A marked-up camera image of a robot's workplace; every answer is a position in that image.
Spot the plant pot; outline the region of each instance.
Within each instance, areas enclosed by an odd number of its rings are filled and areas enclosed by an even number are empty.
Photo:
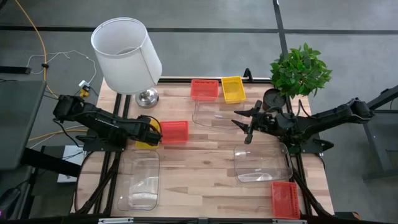
[[[277,106],[282,108],[286,104],[286,98],[280,95],[280,90],[272,88],[267,90],[262,97],[262,109],[267,111],[269,108]]]

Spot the red plastic basket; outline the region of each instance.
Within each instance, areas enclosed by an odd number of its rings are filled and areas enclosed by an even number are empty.
[[[188,141],[188,121],[161,121],[162,143],[180,143]]]
[[[272,212],[275,218],[300,219],[296,183],[273,182],[271,192]]]
[[[218,97],[218,81],[192,80],[191,97],[194,100],[214,100]]]

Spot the table lamp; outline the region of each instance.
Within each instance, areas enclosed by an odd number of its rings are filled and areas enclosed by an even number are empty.
[[[108,20],[94,30],[91,44],[110,89],[135,95],[143,108],[157,104],[153,86],[162,74],[162,64],[143,23],[124,17]]]

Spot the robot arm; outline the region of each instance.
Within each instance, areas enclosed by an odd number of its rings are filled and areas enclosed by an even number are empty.
[[[232,120],[248,135],[245,144],[251,143],[254,130],[277,137],[288,136],[291,143],[300,144],[308,140],[313,134],[321,131],[344,123],[367,123],[373,117],[373,113],[367,104],[358,98],[334,109],[307,117],[283,113],[280,108],[279,114],[273,116],[270,113],[259,112],[261,104],[262,102],[257,100],[254,108],[248,111],[235,111],[242,116],[252,117],[250,125]]]
[[[53,111],[56,120],[77,121],[92,129],[103,141],[114,146],[124,146],[126,139],[157,145],[161,134],[149,124],[150,118],[123,119],[86,103],[80,97],[60,95]]]

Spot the gray carpet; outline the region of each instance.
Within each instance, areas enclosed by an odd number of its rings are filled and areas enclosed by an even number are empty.
[[[279,3],[285,29],[398,29],[398,1],[394,0],[280,0]],[[147,27],[277,27],[271,0],[21,0],[21,4],[38,26],[97,26],[107,19],[124,16],[139,19]],[[0,24],[29,26],[13,1],[0,11]],[[42,32],[48,52],[78,50],[96,60],[90,35],[89,32]],[[269,77],[268,64],[280,54],[278,34],[151,33],[150,36],[166,76],[242,75],[249,67],[254,76]],[[331,82],[315,98],[310,97],[313,113],[354,97],[369,101],[385,88],[398,85],[397,35],[287,34],[286,39],[288,47],[307,42],[318,49],[322,52],[321,59],[333,69]],[[25,66],[30,55],[42,53],[34,32],[0,31],[0,40],[0,65]],[[71,55],[71,59],[59,55],[50,63],[48,82],[56,93],[73,94],[77,84],[93,74],[89,61]],[[36,58],[30,66],[37,71],[40,64],[41,60]],[[41,79],[42,75],[0,75],[0,78],[31,80]],[[101,81],[98,69],[93,82],[98,91]],[[96,96],[90,96],[89,101],[95,103]],[[58,130],[49,119],[54,106],[53,100],[43,100],[32,136]],[[335,143],[324,158],[335,211],[355,211],[365,220],[398,223],[398,180],[366,184],[362,181],[362,175],[379,169],[363,127],[345,124],[321,133],[321,138]],[[59,146],[71,142],[59,135],[45,144]],[[10,182],[21,179],[15,177]],[[54,199],[53,195],[47,201],[41,198],[35,204],[34,215],[66,214],[67,206],[55,211],[52,202],[67,204],[69,199],[68,196]]]

